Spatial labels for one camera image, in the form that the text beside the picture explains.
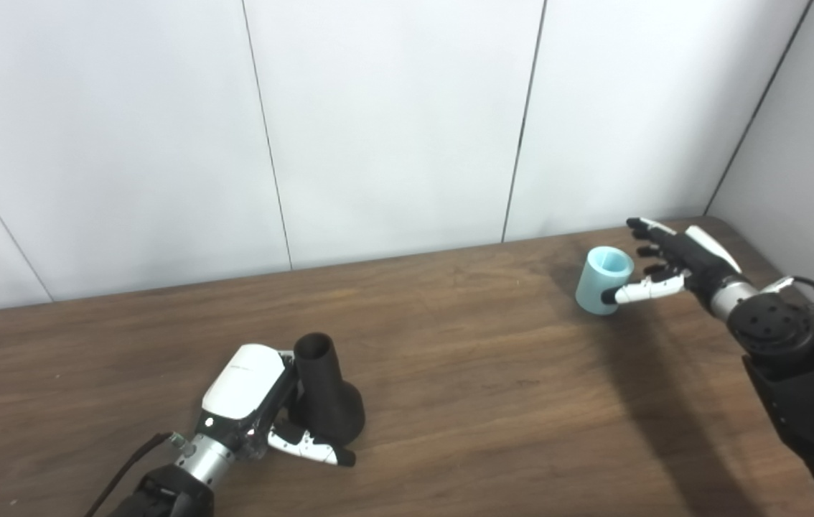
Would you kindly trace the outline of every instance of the robot finger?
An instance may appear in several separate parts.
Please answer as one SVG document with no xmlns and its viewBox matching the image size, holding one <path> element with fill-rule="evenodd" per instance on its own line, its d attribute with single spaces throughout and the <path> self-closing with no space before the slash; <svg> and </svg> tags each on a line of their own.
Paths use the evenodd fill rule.
<svg viewBox="0 0 814 517">
<path fill-rule="evenodd" d="M 650 230 L 660 230 L 662 232 L 669 233 L 669 235 L 675 235 L 676 232 L 662 223 L 658 222 L 657 220 L 647 219 L 645 217 L 631 217 L 627 219 L 627 227 L 630 227 L 633 230 L 644 230 L 649 232 Z"/>
<path fill-rule="evenodd" d="M 627 284 L 602 292 L 602 302 L 607 305 L 631 304 L 651 298 L 670 297 L 685 291 L 685 275 L 679 274 L 662 281 L 645 278 L 637 284 Z"/>
<path fill-rule="evenodd" d="M 267 444 L 286 454 L 303 457 L 316 462 L 326 462 L 340 467 L 355 465 L 355 455 L 312 435 L 308 429 L 283 421 L 273 425 L 267 436 Z"/>
<path fill-rule="evenodd" d="M 651 266 L 647 266 L 646 268 L 643 268 L 643 274 L 645 274 L 646 276 L 649 276 L 651 274 L 659 274 L 660 272 L 663 272 L 666 269 L 668 269 L 668 267 L 669 267 L 669 265 L 664 264 L 664 263 L 653 264 Z"/>
<path fill-rule="evenodd" d="M 640 246 L 637 248 L 637 256 L 659 256 L 662 250 L 658 245 L 650 244 L 649 246 Z"/>
</svg>

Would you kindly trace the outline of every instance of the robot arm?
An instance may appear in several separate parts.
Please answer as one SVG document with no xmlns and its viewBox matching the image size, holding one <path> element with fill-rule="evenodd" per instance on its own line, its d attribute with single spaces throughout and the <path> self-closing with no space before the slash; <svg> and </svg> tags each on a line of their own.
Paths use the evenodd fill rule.
<svg viewBox="0 0 814 517">
<path fill-rule="evenodd" d="M 305 352 L 302 358 L 298 357 L 299 348 Z M 296 364 L 298 360 L 307 364 L 304 370 Z M 307 376 L 324 377 L 316 383 Z M 326 409 L 322 403 L 342 406 L 342 400 L 347 402 L 345 408 L 331 408 L 337 416 L 331 424 L 315 423 L 317 433 L 278 418 L 282 409 L 292 413 L 302 403 L 309 395 L 309 385 L 319 393 L 309 397 L 308 410 L 296 413 L 301 419 L 307 421 L 311 415 L 320 415 L 321 409 Z M 203 396 L 192 441 L 171 434 L 171 442 L 181 449 L 181 455 L 173 464 L 145 474 L 134 494 L 125 498 L 111 517 L 211 517 L 213 490 L 229 467 L 238 459 L 259 459 L 269 447 L 316 462 L 352 467 L 355 455 L 337 442 L 352 441 L 364 422 L 361 397 L 355 387 L 342 382 L 329 337 L 309 334 L 296 344 L 295 354 L 263 345 L 243 345 Z M 338 429 L 341 426 L 345 426 L 342 431 Z M 324 438 L 324 433 L 335 436 L 336 442 Z M 141 448 L 86 517 L 98 510 L 125 469 L 147 452 L 149 445 L 167 437 L 159 434 Z"/>
<path fill-rule="evenodd" d="M 641 217 L 627 219 L 627 226 L 633 229 L 634 238 L 652 243 L 637 248 L 637 255 L 657 256 L 663 262 L 644 269 L 647 277 L 643 281 L 603 292 L 605 304 L 669 297 L 687 289 L 710 310 L 722 282 L 744 281 L 742 269 L 732 255 L 699 226 L 676 233 L 662 223 Z"/>
<path fill-rule="evenodd" d="M 814 314 L 788 304 L 779 292 L 801 277 L 780 279 L 761 291 L 742 276 L 735 259 L 697 226 L 685 233 L 648 219 L 628 219 L 637 252 L 663 262 L 649 277 L 603 293 L 622 304 L 692 291 L 703 308 L 726 324 L 745 351 L 742 363 L 781 441 L 806 462 L 814 479 Z"/>
</svg>

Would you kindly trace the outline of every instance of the wooden table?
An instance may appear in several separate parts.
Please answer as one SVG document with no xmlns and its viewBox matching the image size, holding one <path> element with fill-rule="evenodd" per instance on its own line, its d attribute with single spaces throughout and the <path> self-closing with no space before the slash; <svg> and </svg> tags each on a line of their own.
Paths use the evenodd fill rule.
<svg viewBox="0 0 814 517">
<path fill-rule="evenodd" d="M 724 223 L 689 223 L 777 278 Z M 145 439 L 191 430 L 239 345 L 321 330 L 365 400 L 357 467 L 270 452 L 233 467 L 217 516 L 814 516 L 691 295 L 577 307 L 596 245 L 636 246 L 611 229 L 0 311 L 0 515 L 81 515 Z"/>
</svg>

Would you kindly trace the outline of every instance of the light blue cup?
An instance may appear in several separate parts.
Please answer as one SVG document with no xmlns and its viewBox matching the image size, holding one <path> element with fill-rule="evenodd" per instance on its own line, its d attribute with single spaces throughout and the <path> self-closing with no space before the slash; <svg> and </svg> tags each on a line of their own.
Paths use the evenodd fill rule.
<svg viewBox="0 0 814 517">
<path fill-rule="evenodd" d="M 576 301 L 580 307 L 595 315 L 609 315 L 617 311 L 617 305 L 602 302 L 602 292 L 626 284 L 632 272 L 634 261 L 627 253 L 611 246 L 592 248 L 585 259 L 585 268 L 576 288 Z"/>
</svg>

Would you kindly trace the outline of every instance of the black vase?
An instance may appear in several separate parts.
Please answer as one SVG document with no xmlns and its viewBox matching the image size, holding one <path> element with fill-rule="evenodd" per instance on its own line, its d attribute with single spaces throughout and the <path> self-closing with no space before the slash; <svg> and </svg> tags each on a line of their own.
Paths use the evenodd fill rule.
<svg viewBox="0 0 814 517">
<path fill-rule="evenodd" d="M 295 344 L 295 364 L 302 395 L 289 409 L 289 419 L 313 434 L 347 445 L 365 426 L 362 396 L 340 372 L 334 340 L 314 332 Z"/>
</svg>

